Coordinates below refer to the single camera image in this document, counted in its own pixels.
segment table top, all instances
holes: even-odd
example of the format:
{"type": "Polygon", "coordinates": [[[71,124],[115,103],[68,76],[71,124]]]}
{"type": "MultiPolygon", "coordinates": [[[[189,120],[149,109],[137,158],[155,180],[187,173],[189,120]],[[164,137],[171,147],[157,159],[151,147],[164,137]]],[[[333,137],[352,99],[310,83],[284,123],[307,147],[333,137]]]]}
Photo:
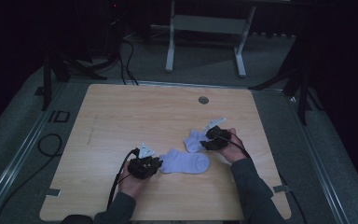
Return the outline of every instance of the table top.
{"type": "MultiPolygon", "coordinates": [[[[219,127],[236,128],[260,177],[280,186],[253,95],[248,90],[178,87],[89,86],[75,125],[40,212],[44,220],[68,215],[94,217],[106,208],[110,189],[125,156],[145,143],[155,156],[171,148],[186,152],[183,140],[211,119],[227,120],[219,127]],[[205,96],[204,105],[199,98],[205,96]]],[[[219,154],[202,151],[211,160],[200,175],[153,175],[137,200],[132,220],[241,220],[241,206],[229,163],[219,154]]],[[[272,201],[284,218],[291,216],[284,192],[272,201]]]]}

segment gray carpet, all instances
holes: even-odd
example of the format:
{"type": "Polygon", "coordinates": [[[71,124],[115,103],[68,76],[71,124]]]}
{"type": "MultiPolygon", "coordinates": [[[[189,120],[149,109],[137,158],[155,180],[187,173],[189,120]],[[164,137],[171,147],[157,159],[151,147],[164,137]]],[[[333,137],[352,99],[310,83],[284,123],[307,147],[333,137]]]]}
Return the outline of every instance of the gray carpet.
{"type": "MultiPolygon", "coordinates": [[[[135,36],[127,38],[134,45],[129,68],[137,80],[143,81],[141,84],[172,82],[237,88],[256,85],[276,75],[294,41],[285,37],[266,39],[264,36],[250,36],[246,43],[247,49],[243,53],[248,77],[240,78],[237,76],[229,41],[224,46],[197,42],[198,47],[195,47],[195,43],[178,41],[173,72],[167,74],[165,60],[168,42],[164,34],[156,36],[148,44],[135,41],[135,36]]],[[[130,49],[129,45],[122,47],[125,61],[130,55],[130,49]]],[[[101,72],[101,75],[108,77],[104,83],[121,82],[118,66],[101,72]]],[[[65,85],[57,101],[45,113],[52,110],[70,112],[69,121],[45,121],[37,139],[48,133],[58,133],[63,143],[66,142],[86,89],[92,82],[101,81],[74,77],[65,85]]],[[[40,111],[42,97],[34,96],[36,87],[41,85],[40,70],[24,83],[21,91],[0,118],[0,174],[21,147],[22,139],[27,136],[37,119],[46,116],[40,111]]],[[[284,82],[281,82],[272,88],[281,89],[283,85],[284,82]]],[[[302,133],[303,127],[298,124],[294,113],[293,106],[296,105],[276,91],[258,91],[254,96],[278,170],[296,195],[308,223],[336,223],[310,158],[309,145],[306,144],[302,133]]],[[[310,134],[321,156],[348,221],[358,223],[358,175],[328,117],[323,111],[318,111],[313,104],[310,105],[313,110],[307,112],[309,125],[306,132],[310,134]]],[[[57,139],[50,137],[43,141],[42,148],[52,153],[57,145],[57,139]]],[[[36,145],[33,145],[9,193],[47,160],[48,158],[37,150],[36,145]]],[[[8,201],[0,216],[0,223],[44,223],[38,214],[44,201],[43,194],[49,187],[59,160],[54,159],[8,201]]],[[[294,198],[290,194],[287,194],[287,197],[293,213],[287,223],[303,223],[294,198]]]]}

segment sock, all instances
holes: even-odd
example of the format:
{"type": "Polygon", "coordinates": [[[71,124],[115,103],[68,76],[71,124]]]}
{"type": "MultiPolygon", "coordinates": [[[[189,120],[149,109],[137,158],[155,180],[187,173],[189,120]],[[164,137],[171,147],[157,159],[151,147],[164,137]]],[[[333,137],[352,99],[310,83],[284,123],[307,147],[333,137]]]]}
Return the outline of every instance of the sock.
{"type": "Polygon", "coordinates": [[[159,159],[163,161],[159,168],[162,173],[202,174],[211,164],[204,154],[181,152],[175,148],[165,155],[160,155],[159,159]]]}
{"type": "Polygon", "coordinates": [[[204,150],[205,147],[202,146],[200,141],[209,141],[206,137],[206,132],[198,132],[197,130],[191,130],[190,135],[183,142],[186,145],[187,151],[189,152],[198,152],[204,150]]]}

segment table leg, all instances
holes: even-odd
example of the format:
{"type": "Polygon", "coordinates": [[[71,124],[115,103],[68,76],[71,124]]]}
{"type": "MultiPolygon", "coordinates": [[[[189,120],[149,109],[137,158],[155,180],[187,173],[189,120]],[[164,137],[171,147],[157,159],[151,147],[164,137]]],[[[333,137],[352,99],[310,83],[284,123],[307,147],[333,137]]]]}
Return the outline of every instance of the table leg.
{"type": "Polygon", "coordinates": [[[173,56],[175,53],[175,42],[174,32],[175,32],[175,0],[171,1],[171,21],[170,21],[170,45],[168,46],[168,55],[167,55],[167,63],[165,65],[165,71],[171,72],[173,70],[173,56]]]}
{"type": "Polygon", "coordinates": [[[237,67],[238,67],[238,75],[240,77],[246,77],[245,65],[243,64],[243,58],[242,58],[242,51],[243,51],[243,46],[245,45],[246,37],[249,34],[249,29],[251,27],[254,15],[255,15],[255,7],[251,7],[251,10],[249,11],[248,19],[246,20],[246,23],[243,25],[241,42],[236,48],[234,48],[235,60],[237,61],[237,67]]]}

